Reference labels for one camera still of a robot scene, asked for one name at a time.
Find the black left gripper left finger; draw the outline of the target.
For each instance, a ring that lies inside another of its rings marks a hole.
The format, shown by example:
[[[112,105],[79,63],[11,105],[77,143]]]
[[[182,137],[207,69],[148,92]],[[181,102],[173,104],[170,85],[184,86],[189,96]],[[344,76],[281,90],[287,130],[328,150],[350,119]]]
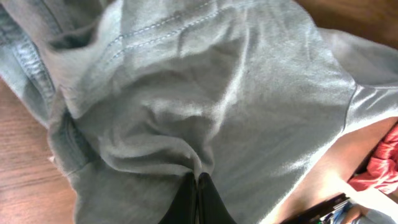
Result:
[[[175,194],[175,197],[159,224],[195,224],[197,205],[197,185],[195,176],[188,173]]]

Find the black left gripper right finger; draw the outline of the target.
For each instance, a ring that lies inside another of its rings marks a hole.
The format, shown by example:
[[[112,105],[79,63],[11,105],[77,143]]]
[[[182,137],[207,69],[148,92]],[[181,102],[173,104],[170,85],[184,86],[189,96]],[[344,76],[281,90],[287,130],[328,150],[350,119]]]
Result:
[[[200,174],[197,190],[199,224],[236,224],[208,173]]]

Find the light blue t-shirt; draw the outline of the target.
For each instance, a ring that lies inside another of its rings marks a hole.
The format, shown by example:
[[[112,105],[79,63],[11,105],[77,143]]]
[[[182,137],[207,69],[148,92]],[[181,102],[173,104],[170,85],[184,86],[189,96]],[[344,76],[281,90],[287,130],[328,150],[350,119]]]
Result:
[[[159,223],[202,173],[265,223],[339,137],[397,115],[397,50],[294,1],[2,1],[1,77],[75,223]]]

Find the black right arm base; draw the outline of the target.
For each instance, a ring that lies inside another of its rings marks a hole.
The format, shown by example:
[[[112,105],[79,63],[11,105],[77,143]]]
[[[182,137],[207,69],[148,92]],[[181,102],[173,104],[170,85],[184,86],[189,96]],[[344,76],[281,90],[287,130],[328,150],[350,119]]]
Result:
[[[329,224],[343,213],[350,198],[345,194],[337,195],[308,210],[284,220],[281,224]]]

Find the red printed t-shirt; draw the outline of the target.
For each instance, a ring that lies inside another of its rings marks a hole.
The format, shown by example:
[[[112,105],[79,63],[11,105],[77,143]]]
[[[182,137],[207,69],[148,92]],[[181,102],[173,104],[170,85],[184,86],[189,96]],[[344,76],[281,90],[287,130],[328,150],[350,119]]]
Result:
[[[391,194],[397,189],[397,124],[379,142],[369,158],[366,170],[348,183],[356,191],[378,189]]]

